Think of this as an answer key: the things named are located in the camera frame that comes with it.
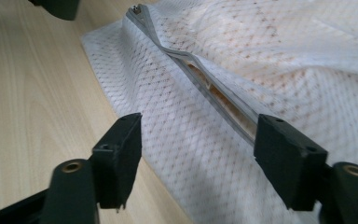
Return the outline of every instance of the wood grain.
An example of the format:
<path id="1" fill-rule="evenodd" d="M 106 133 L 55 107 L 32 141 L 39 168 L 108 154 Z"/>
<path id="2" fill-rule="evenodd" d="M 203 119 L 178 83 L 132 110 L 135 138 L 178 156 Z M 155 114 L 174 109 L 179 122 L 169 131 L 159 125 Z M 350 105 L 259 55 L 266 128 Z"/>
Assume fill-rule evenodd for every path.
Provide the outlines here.
<path id="1" fill-rule="evenodd" d="M 61 21 L 26 0 L 0 0 L 0 209 L 48 187 L 63 161 L 88 158 L 117 116 L 80 37 L 152 1 L 83 0 Z M 189 223 L 141 160 L 127 209 L 102 223 Z"/>

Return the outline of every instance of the clamp jaw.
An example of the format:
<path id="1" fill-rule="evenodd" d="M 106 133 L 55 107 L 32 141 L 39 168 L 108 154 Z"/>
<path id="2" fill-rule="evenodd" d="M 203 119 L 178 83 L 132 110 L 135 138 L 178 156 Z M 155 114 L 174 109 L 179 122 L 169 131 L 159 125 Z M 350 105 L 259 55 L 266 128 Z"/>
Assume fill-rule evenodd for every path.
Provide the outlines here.
<path id="1" fill-rule="evenodd" d="M 255 159 L 284 204 L 312 211 L 323 224 L 358 223 L 358 165 L 325 162 L 328 152 L 282 119 L 260 115 Z"/>
<path id="2" fill-rule="evenodd" d="M 0 210 L 0 224 L 94 224 L 99 223 L 97 203 L 125 208 L 142 156 L 141 117 L 119 119 L 88 160 L 58 165 L 48 189 Z"/>

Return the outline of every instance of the white mesh fabric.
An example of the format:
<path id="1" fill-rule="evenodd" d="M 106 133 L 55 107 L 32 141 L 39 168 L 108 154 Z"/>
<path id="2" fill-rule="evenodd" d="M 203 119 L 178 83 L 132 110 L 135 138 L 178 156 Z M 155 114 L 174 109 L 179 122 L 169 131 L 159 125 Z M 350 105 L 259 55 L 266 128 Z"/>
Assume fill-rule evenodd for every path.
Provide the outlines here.
<path id="1" fill-rule="evenodd" d="M 193 53 L 258 113 L 288 120 L 358 163 L 358 1 L 161 1 L 168 49 Z M 233 131 L 184 72 L 127 18 L 83 38 L 119 116 L 141 112 L 143 156 L 197 223 L 316 223 L 287 211 Z"/>

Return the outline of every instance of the black plastic part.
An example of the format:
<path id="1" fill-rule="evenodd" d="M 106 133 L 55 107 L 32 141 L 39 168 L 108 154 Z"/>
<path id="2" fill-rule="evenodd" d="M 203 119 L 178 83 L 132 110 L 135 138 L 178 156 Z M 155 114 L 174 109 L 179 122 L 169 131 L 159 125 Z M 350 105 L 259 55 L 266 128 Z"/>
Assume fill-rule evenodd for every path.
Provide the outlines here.
<path id="1" fill-rule="evenodd" d="M 358 223 L 358 165 L 334 164 L 330 183 L 344 223 Z"/>
<path id="2" fill-rule="evenodd" d="M 89 161 L 66 161 L 54 169 L 40 223 L 99 223 Z"/>
<path id="3" fill-rule="evenodd" d="M 255 159 L 288 208 L 311 211 L 327 151 L 289 123 L 260 115 Z"/>
<path id="4" fill-rule="evenodd" d="M 66 21 L 76 17 L 80 0 L 29 0 L 35 6 L 42 6 L 51 15 Z"/>
<path id="5" fill-rule="evenodd" d="M 36 224 L 42 214 L 46 190 L 0 210 L 0 224 Z"/>
<path id="6" fill-rule="evenodd" d="M 141 114 L 120 118 L 89 158 L 101 208 L 125 208 L 142 156 Z"/>

